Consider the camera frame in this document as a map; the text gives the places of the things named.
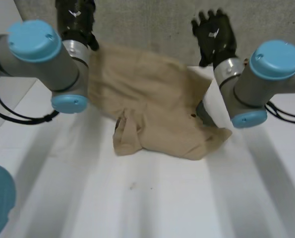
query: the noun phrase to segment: concrete wall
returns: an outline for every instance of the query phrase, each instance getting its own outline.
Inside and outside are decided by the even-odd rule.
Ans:
[[[54,0],[15,0],[24,19],[55,25]],[[295,0],[96,0],[95,34],[100,41],[165,54],[188,65],[200,55],[190,21],[200,9],[222,7],[231,17],[238,55],[247,58],[262,42],[295,44]]]

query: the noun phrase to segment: white surface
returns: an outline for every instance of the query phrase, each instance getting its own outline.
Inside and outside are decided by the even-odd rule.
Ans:
[[[21,21],[13,0],[0,0],[0,34],[7,33],[11,24]],[[33,78],[0,77],[0,96],[4,103],[14,109],[36,80]],[[0,112],[8,112],[0,106]]]
[[[49,113],[50,96],[38,81],[16,111]],[[215,81],[207,96],[234,133],[201,161],[115,156],[115,122],[92,106],[39,126],[5,122],[0,165],[18,198],[0,237],[295,238],[295,125],[269,116],[236,130]],[[273,102],[295,112],[295,95],[287,97]]]

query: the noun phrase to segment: tan fabric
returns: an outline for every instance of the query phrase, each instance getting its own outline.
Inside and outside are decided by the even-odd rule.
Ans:
[[[200,160],[231,135],[224,128],[204,127],[191,116],[210,80],[174,59],[118,46],[100,47],[91,55],[89,99],[119,119],[113,136],[116,154],[145,148]]]

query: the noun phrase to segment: silver metal ring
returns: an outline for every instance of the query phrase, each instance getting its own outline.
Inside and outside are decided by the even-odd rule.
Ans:
[[[90,51],[84,44],[74,40],[66,40],[62,43],[71,57],[81,59],[89,65]]]
[[[226,79],[241,75],[244,65],[238,58],[230,58],[222,61],[214,70],[214,75],[218,85]]]

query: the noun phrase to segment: black glove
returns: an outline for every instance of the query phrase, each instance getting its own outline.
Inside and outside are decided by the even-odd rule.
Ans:
[[[198,39],[201,61],[200,67],[206,67],[213,63],[216,67],[219,63],[229,58],[236,57],[236,38],[230,25],[229,17],[221,9],[215,15],[208,11],[206,19],[203,12],[199,12],[200,24],[192,20],[192,32]]]

